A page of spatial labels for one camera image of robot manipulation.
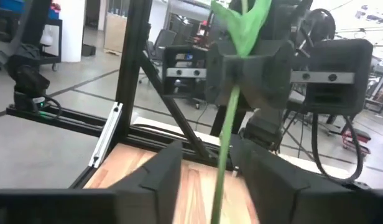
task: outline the white pillar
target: white pillar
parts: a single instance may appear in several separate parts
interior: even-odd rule
[[[82,35],[84,28],[85,0],[61,0],[59,17],[63,21],[62,61],[81,60]]]
[[[106,12],[107,0],[100,0],[98,30],[104,29],[104,22],[106,22]]]

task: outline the workbench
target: workbench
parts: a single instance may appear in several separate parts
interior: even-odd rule
[[[137,118],[133,124],[148,124],[181,133],[179,127],[142,117]],[[219,145],[219,139],[214,136],[199,132],[196,132],[196,135],[204,142]],[[118,144],[84,188],[107,188],[136,170],[154,155],[154,152]],[[280,157],[302,169],[320,173],[313,162],[286,155],[280,155]],[[330,175],[338,178],[346,178],[349,175],[348,172],[339,168],[326,165],[323,167]],[[173,223],[209,223],[215,182],[215,167],[183,161]],[[244,179],[236,177],[235,173],[229,171],[225,174],[221,223],[259,223]]]

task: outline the blue bin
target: blue bin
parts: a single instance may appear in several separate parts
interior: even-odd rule
[[[0,7],[17,13],[22,13],[24,3],[23,0],[0,0]],[[59,19],[59,13],[55,12],[53,9],[49,9],[48,16],[50,19]]]

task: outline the concrete floor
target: concrete floor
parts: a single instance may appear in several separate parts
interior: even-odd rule
[[[51,81],[48,94],[63,107],[107,117],[116,93],[120,57],[103,53],[102,33],[94,36],[96,32],[87,30],[85,34],[85,43],[98,47],[94,57],[82,58],[80,63],[62,63],[57,72],[51,71],[50,65],[44,65],[41,72]],[[4,115],[5,107],[13,101],[13,85],[12,79],[0,72],[0,188],[68,187],[87,166],[97,139]],[[208,106],[202,114],[205,106],[196,110],[183,100],[177,100],[177,103],[192,128],[203,133],[210,132],[216,114],[215,106]],[[137,86],[133,112],[134,116],[176,124],[147,80]],[[354,126],[369,133],[372,138],[368,144],[372,154],[366,157],[359,180],[371,187],[383,188],[383,117],[363,111],[354,120]],[[300,139],[301,127],[301,123],[297,123],[290,128],[297,139]],[[310,135],[310,129],[305,127],[303,146],[311,151]],[[287,135],[283,144],[297,147]],[[298,155],[297,150],[289,147],[282,147],[281,151],[290,156]],[[354,171],[356,156],[343,149],[340,136],[327,136],[320,131],[319,152],[322,163]],[[300,157],[307,159],[304,153]]]

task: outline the black aluminum frame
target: black aluminum frame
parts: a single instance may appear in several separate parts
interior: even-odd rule
[[[184,159],[209,166],[217,166],[219,147],[205,143],[198,138],[176,102],[171,98],[162,96],[162,82],[153,63],[144,53],[149,35],[151,6],[152,0],[131,0],[129,6],[127,30],[124,37],[116,93],[116,102],[123,104],[122,113],[117,128],[114,131],[114,136],[110,143],[107,155],[118,143],[159,152],[174,140],[181,140]],[[134,107],[140,67],[143,68],[151,84],[160,95],[162,101],[170,111],[180,129],[183,131],[183,138],[131,125],[131,116]],[[6,113],[12,116],[96,137],[100,136],[103,126],[106,123],[106,119],[104,118],[65,108],[62,109],[62,115],[58,119],[52,119],[59,111],[59,108],[52,105],[47,105],[42,108],[41,111],[44,113],[43,116],[41,114],[30,113],[27,111],[19,111],[15,109],[14,105],[11,105],[6,109]],[[237,129],[238,131],[244,115],[245,112],[238,113],[234,130]],[[218,113],[215,118],[213,130],[220,130],[223,121],[224,113]],[[230,159],[228,159],[227,170],[233,170],[233,167]],[[74,181],[70,188],[82,188],[95,172],[95,168],[88,166]]]

